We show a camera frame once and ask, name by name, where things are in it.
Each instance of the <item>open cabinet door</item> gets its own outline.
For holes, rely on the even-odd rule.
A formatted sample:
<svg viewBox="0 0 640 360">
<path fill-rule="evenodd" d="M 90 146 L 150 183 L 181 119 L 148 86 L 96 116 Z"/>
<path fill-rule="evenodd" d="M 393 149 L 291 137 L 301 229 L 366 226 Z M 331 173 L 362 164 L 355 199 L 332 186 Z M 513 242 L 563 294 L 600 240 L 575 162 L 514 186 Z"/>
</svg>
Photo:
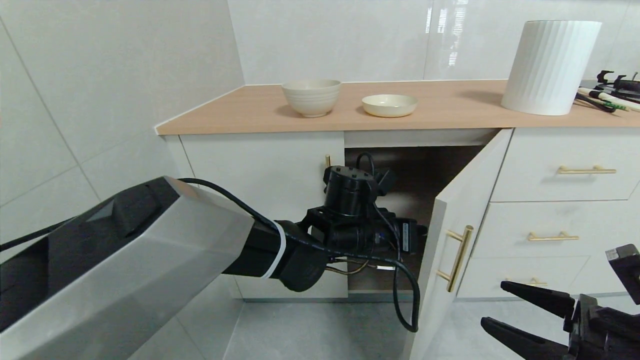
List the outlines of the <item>open cabinet door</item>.
<svg viewBox="0 0 640 360">
<path fill-rule="evenodd" d="M 418 277 L 419 329 L 408 333 L 403 359 L 429 359 L 429 345 L 456 297 L 511 132 L 501 130 L 436 197 Z"/>
</svg>

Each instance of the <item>white cabinet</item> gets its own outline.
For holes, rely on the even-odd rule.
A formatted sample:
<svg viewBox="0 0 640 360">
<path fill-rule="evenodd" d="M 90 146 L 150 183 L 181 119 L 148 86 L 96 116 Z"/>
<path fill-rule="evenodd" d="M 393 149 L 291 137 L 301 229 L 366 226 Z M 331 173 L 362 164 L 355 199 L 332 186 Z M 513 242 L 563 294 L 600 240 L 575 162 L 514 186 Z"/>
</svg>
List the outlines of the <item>white cabinet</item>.
<svg viewBox="0 0 640 360">
<path fill-rule="evenodd" d="M 344 163 L 342 132 L 181 136 L 195 177 L 214 182 L 274 220 L 300 221 L 324 202 L 326 157 Z M 347 278 L 325 272 L 308 291 L 296 293 L 279 280 L 235 276 L 242 297 L 347 297 Z"/>
<path fill-rule="evenodd" d="M 493 202 L 474 258 L 589 256 L 613 249 L 630 229 L 627 202 Z"/>
<path fill-rule="evenodd" d="M 500 288 L 505 280 L 568 292 L 589 256 L 471 259 L 459 297 L 515 297 Z"/>
<path fill-rule="evenodd" d="M 424 358 L 456 297 L 510 137 L 510 129 L 500 131 L 436 197 L 418 278 L 419 330 L 408 334 L 404 358 Z M 466 227 L 470 236 L 460 236 Z"/>
<path fill-rule="evenodd" d="M 627 200 L 639 164 L 638 128 L 518 128 L 491 201 Z"/>
</svg>

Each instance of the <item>white cable tie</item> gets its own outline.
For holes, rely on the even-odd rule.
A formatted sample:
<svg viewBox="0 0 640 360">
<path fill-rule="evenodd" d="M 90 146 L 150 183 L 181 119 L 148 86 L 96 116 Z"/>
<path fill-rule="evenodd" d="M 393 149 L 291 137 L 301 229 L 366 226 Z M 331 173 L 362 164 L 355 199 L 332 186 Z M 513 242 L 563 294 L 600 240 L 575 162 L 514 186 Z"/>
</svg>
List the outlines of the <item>white cable tie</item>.
<svg viewBox="0 0 640 360">
<path fill-rule="evenodd" d="M 267 272 L 260 277 L 261 279 L 269 279 L 271 275 L 273 275 L 273 272 L 276 270 L 276 267 L 278 267 L 278 264 L 282 259 L 284 250 L 287 248 L 287 237 L 284 233 L 284 229 L 282 229 L 282 226 L 277 222 L 273 220 L 271 220 L 271 222 L 276 225 L 276 228 L 278 229 L 278 233 L 280 233 L 280 250 L 278 250 L 278 254 L 276 255 L 276 258 L 273 260 L 273 262 L 271 263 L 271 266 L 269 266 L 269 268 L 267 269 Z"/>
</svg>

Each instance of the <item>black tool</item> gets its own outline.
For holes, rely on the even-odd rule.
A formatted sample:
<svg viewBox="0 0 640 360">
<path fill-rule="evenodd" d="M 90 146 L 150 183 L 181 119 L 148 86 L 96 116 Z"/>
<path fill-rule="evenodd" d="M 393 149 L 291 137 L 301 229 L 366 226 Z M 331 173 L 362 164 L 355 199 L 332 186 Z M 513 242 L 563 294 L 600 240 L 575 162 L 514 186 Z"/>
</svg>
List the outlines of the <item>black tool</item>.
<svg viewBox="0 0 640 360">
<path fill-rule="evenodd" d="M 640 305 L 640 254 L 632 244 L 607 251 L 609 264 L 634 302 Z M 598 306 L 597 299 L 502 281 L 500 287 L 564 319 L 569 345 L 529 334 L 493 318 L 482 318 L 481 326 L 496 340 L 526 360 L 638 360 L 640 359 L 640 315 L 630 315 Z"/>
</svg>

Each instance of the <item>drawer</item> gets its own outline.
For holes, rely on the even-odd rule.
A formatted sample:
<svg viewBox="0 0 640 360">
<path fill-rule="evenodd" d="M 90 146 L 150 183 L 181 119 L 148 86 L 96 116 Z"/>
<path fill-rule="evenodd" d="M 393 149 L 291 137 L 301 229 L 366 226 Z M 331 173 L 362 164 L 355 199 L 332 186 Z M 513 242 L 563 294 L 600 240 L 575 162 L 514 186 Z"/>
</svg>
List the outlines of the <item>drawer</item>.
<svg viewBox="0 0 640 360">
<path fill-rule="evenodd" d="M 500 289 L 500 282 L 506 279 L 523 284 L 537 282 L 544 288 L 567 291 L 588 259 L 589 256 L 471 259 L 462 278 L 458 297 L 514 297 Z"/>
<path fill-rule="evenodd" d="M 571 294 L 603 294 L 626 293 L 627 291 L 603 252 L 589 258 L 567 292 Z"/>
<path fill-rule="evenodd" d="M 626 200 L 639 164 L 637 128 L 518 128 L 491 201 Z"/>
<path fill-rule="evenodd" d="M 625 200 L 493 202 L 471 256 L 604 255 L 632 238 L 634 216 Z"/>
</svg>

